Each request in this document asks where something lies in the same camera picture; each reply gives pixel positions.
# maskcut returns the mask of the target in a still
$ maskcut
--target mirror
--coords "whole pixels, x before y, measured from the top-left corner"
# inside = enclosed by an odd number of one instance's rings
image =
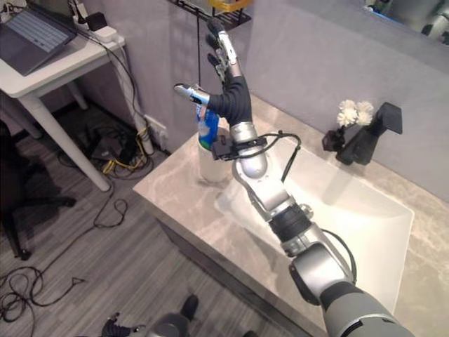
[[[449,45],[449,0],[364,0],[376,15]]]

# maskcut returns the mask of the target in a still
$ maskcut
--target marble countertop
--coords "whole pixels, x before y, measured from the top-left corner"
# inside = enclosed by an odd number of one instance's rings
[[[259,134],[283,130],[298,134],[303,147],[339,166],[335,153],[321,148],[323,134],[252,97]],[[313,336],[326,336],[321,309],[304,302],[288,273],[288,261],[214,207],[231,179],[210,184],[198,171],[196,136],[190,138],[134,190],[149,210],[172,230],[207,251],[237,279]],[[368,185],[415,212],[395,317],[417,337],[449,331],[449,206],[376,162],[346,168]]]

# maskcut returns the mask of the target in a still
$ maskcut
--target white flower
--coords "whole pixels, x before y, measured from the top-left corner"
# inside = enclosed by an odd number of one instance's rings
[[[357,124],[370,125],[373,120],[374,107],[371,103],[363,101],[357,103]]]
[[[340,126],[349,126],[356,122],[357,109],[353,100],[343,100],[338,107],[340,113],[337,115],[337,122]]]

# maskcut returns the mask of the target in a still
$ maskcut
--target chair wheel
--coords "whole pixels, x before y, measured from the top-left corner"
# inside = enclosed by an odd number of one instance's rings
[[[29,259],[30,256],[31,256],[31,251],[28,251],[28,250],[26,250],[26,249],[22,249],[22,250],[19,252],[19,255],[16,256],[16,258],[20,258],[20,260],[26,261],[26,260]]]

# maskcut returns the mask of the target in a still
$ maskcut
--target desk leg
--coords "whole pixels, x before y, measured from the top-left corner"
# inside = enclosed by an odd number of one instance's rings
[[[23,127],[34,139],[42,137],[42,132],[38,130],[24,115],[17,102],[8,96],[1,94],[1,109],[13,121]]]
[[[81,94],[81,91],[79,90],[78,86],[76,85],[75,81],[71,81],[67,83],[67,87],[74,97],[74,99],[78,102],[79,107],[82,110],[87,110],[89,106],[87,105],[86,100],[84,99],[83,95]]]
[[[128,64],[123,56],[123,51],[119,51],[118,53],[116,53],[116,55],[120,59],[120,62],[122,64],[124,64],[124,65]],[[114,63],[114,71],[119,80],[121,91],[123,92],[123,95],[125,96],[126,105],[128,106],[129,112],[131,113],[131,116],[133,118],[135,128],[137,129],[138,132],[140,132],[145,129],[147,124],[145,123],[144,118],[134,111],[133,85],[131,84],[129,77],[126,74],[126,71],[123,69],[121,64],[117,61],[117,59],[111,58],[111,62]],[[137,93],[136,93],[136,97],[134,100],[134,106],[138,112],[142,111],[142,109],[140,108],[140,104],[138,102]],[[142,141],[142,145],[147,154],[154,153],[153,145],[149,138],[145,138]]]
[[[83,152],[73,143],[42,101],[33,93],[19,98],[19,101],[93,183],[103,192],[108,191],[110,186],[104,176],[95,169]]]

